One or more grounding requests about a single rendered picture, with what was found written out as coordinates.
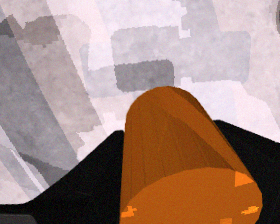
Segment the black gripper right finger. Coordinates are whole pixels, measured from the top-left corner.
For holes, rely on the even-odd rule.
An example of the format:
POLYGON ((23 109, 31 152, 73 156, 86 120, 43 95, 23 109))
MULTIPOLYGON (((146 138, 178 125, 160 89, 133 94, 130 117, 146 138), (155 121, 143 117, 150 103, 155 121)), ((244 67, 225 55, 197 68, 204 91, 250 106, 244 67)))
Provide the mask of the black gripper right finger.
POLYGON ((262 208, 255 224, 280 224, 280 143, 221 119, 212 121, 260 188, 262 208))

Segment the orange knob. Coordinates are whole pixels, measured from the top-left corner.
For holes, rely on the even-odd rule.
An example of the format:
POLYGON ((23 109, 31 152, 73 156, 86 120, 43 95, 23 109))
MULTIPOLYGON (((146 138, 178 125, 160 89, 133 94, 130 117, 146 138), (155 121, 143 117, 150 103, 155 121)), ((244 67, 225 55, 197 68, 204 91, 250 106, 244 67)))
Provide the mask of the orange knob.
POLYGON ((190 92, 156 87, 126 113, 119 224, 255 224, 262 194, 190 92))

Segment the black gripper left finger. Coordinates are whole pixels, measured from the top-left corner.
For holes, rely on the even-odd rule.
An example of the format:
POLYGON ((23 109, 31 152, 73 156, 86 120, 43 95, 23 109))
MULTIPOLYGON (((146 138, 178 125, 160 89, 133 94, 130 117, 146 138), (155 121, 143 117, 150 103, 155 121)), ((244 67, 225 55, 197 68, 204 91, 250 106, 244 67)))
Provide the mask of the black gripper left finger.
POLYGON ((26 203, 0 204, 0 224, 119 224, 124 129, 26 203))

